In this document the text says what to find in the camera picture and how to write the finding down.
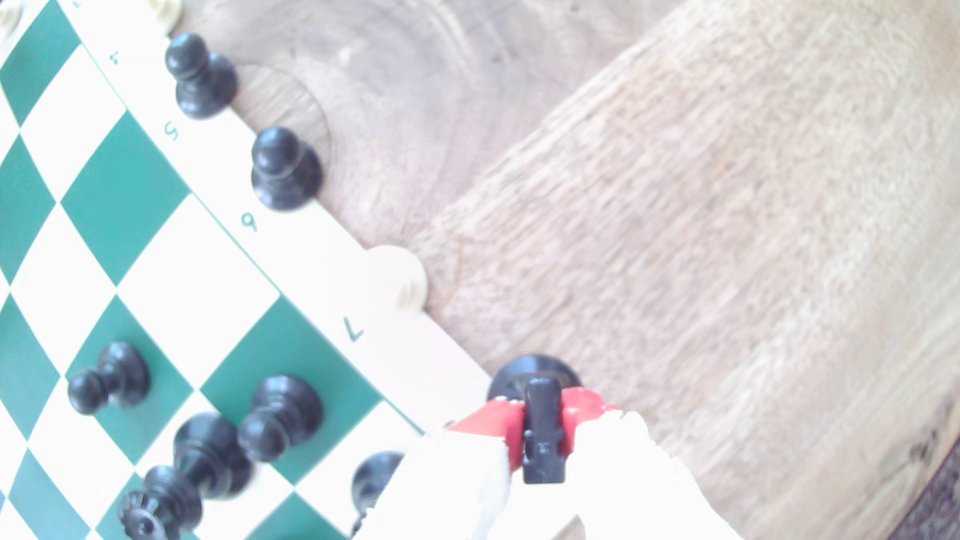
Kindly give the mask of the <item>gripper finger red tip taped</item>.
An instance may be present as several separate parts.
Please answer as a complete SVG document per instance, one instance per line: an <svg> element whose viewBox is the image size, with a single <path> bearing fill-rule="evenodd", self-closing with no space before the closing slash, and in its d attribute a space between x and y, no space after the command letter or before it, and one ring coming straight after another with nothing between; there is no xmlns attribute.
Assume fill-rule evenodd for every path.
<svg viewBox="0 0 960 540"><path fill-rule="evenodd" d="M490 399L406 451L368 457L352 480L354 539L487 539L519 468L524 406Z"/></svg>
<svg viewBox="0 0 960 540"><path fill-rule="evenodd" d="M562 425L571 449L567 489L586 539L740 539L638 412L570 387Z"/></svg>

